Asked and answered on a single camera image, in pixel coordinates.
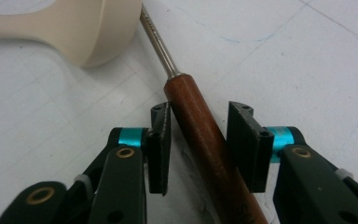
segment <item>screwdriver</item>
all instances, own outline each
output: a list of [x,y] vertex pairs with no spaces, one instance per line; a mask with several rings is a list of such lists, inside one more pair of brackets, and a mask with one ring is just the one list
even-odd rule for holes
[[255,196],[241,179],[196,82],[177,69],[145,6],[141,23],[167,73],[165,95],[222,223],[267,223]]

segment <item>screw hole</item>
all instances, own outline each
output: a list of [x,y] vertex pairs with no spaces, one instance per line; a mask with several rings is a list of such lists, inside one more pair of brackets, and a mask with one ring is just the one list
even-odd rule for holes
[[357,216],[350,212],[339,211],[338,214],[342,219],[344,219],[348,223],[358,223]]
[[135,151],[132,148],[122,148],[116,153],[116,155],[119,158],[124,159],[124,158],[131,157],[134,153]]
[[299,157],[309,158],[311,156],[310,152],[301,147],[295,147],[292,151]]
[[36,189],[30,195],[28,195],[26,202],[31,205],[44,203],[54,195],[54,191],[55,189],[52,187]]
[[123,220],[124,214],[121,211],[114,211],[107,215],[106,219],[110,223],[119,223]]

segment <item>beige plastic object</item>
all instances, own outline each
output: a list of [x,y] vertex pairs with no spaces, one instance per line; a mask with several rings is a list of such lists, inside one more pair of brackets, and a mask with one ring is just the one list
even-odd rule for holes
[[20,15],[0,15],[0,38],[45,42],[72,63],[97,66],[116,57],[130,42],[142,0],[57,0]]

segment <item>wooden handle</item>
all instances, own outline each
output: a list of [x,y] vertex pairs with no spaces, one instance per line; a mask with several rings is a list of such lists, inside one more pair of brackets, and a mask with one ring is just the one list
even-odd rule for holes
[[255,196],[244,185],[194,79],[189,75],[174,77],[164,91],[221,221],[267,223]]

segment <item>white table surface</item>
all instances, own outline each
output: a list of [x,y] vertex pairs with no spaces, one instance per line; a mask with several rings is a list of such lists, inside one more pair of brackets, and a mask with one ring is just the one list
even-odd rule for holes
[[[0,0],[0,14],[52,2]],[[228,101],[251,105],[261,125],[297,126],[358,181],[358,1],[144,3],[223,133]],[[150,107],[166,101],[165,80],[141,25],[116,59],[87,70],[44,44],[0,39],[0,215],[36,182],[69,187],[114,127],[149,127]],[[149,223],[218,223],[175,119],[171,159],[168,194],[147,195]],[[256,195],[272,223],[278,167]]]

